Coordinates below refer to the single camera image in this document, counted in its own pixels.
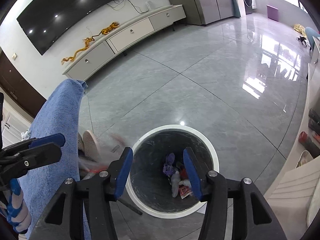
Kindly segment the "left gloved hand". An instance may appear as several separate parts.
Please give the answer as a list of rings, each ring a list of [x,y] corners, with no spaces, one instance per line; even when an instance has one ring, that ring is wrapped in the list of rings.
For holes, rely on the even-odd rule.
[[[7,219],[16,233],[27,233],[31,224],[31,215],[17,179],[10,181],[8,190],[1,191],[1,215]]]

